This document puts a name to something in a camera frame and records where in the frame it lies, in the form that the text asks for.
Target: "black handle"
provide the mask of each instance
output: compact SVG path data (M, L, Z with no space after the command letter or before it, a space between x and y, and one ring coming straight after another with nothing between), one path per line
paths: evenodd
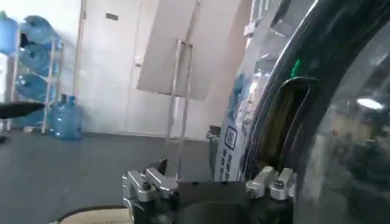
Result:
M0 104L0 119L27 116L35 111L42 110L43 103L12 102Z

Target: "metal pole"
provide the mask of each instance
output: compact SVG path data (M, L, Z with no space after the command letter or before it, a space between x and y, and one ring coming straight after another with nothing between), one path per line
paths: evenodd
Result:
M18 31L17 31L15 57L13 61L13 74L12 74L11 96L10 96L11 102L15 101L15 82L16 82L16 77L18 76L19 49L20 49L20 26L18 26ZM12 120L7 119L7 131L11 130L11 126L12 126Z
M44 100L44 117L43 117L43 125L42 125L42 134L46 132L46 126L48 122L48 114L49 114L49 107L50 107L50 90L51 90L51 83L53 77L54 52L56 47L55 42L56 42L55 38L53 38L51 40L48 87L46 88L46 98Z
M182 155L183 155L183 148L184 148L184 139L185 139L185 131L187 127L187 119L188 119L188 107L190 105L190 92L191 92L191 75L193 73L193 45L187 45L190 48L190 64L188 66L188 72L186 75L186 92L185 92L185 103L184 103L184 111L183 111L183 123L182 123L182 135L180 137L180 145L178 148L178 168L176 170L176 180L178 181L180 179L180 171L182 169Z
M165 138L165 154L168 155L168 149L171 142L171 133L172 126L174 123L173 109L175 106L176 95L177 95L177 81L179 79L179 63L180 63L180 55L182 53L182 41L177 40L176 45L176 53L175 53L175 66L171 84L171 100L169 102L169 111L168 111L168 125L166 130L166 138Z

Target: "metal clamp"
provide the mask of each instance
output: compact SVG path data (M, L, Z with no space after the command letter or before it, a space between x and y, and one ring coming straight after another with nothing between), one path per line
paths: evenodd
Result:
M277 180L270 185L270 195L273 199L282 201L293 196L296 174L292 169L284 168Z
M124 199L136 197L142 202L154 201L156 188L146 182L138 171L128 171L127 175L122 177L122 182Z
M145 171L145 179L160 190L163 198L175 199L178 196L179 186L174 177L166 177L156 168L149 168Z
M246 191L249 197L251 199L264 197L266 187L276 180L277 175L278 173L273 167L264 167L255 179L246 183Z

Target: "water jug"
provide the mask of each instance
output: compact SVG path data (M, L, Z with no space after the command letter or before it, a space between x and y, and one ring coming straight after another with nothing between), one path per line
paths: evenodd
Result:
M65 140L82 137L82 110L76 105L74 96L69 96L68 101L57 108L54 119L54 136Z
M24 117L18 117L15 119L16 127L39 127L44 118L44 110L33 112Z
M61 94L61 100L58 102L55 102L51 105L51 111L50 111L50 126L49 131L54 135L57 132L57 123L55 121L55 118L57 117L57 112L60 107L62 107L66 103L66 94Z
M5 11L0 12L0 53L15 52L18 23L7 17Z
M20 52L20 62L34 73L47 77L50 67L50 51L44 46L28 45ZM53 74L58 73L59 66L57 60L53 63Z
M24 74L16 77L15 88L22 96L43 103L46 100L48 83L37 75ZM51 88L49 99L53 99L54 96L55 89Z

